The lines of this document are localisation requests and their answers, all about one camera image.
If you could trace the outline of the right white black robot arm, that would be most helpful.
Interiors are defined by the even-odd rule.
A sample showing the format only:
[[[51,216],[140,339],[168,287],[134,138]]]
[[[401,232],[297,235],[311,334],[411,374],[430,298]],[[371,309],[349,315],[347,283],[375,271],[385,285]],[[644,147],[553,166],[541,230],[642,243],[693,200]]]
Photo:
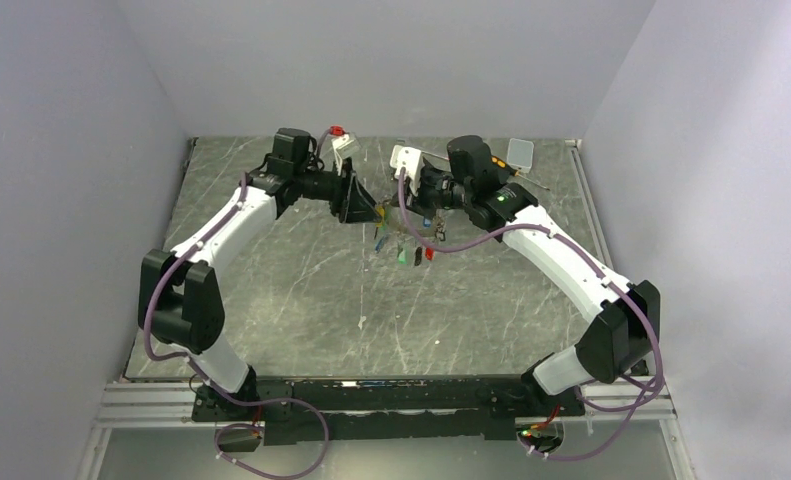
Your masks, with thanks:
[[[592,382],[610,384],[646,355],[653,356],[656,375],[643,389],[656,394],[663,388],[661,296],[651,282],[631,282],[568,236],[530,191],[513,182],[520,169],[493,154],[481,137],[449,141],[447,170],[433,167],[425,156],[407,146],[391,154],[400,215],[463,210],[484,232],[463,250],[490,240],[505,244],[558,286],[588,324],[576,344],[523,374],[528,411],[545,415],[559,404],[561,393]]]

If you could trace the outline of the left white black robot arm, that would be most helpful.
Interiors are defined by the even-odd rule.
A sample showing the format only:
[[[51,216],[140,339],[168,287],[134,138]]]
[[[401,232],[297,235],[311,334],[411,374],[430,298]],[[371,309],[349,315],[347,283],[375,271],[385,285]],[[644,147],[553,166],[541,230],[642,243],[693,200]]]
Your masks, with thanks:
[[[299,199],[327,203],[341,223],[380,220],[352,165],[359,150],[355,134],[338,126],[319,138],[279,129],[262,164],[241,175],[216,214],[170,250],[154,249],[142,260],[138,319],[145,353],[154,362],[183,359],[232,419],[250,417],[259,394],[254,368],[224,334],[220,278],[252,238]]]

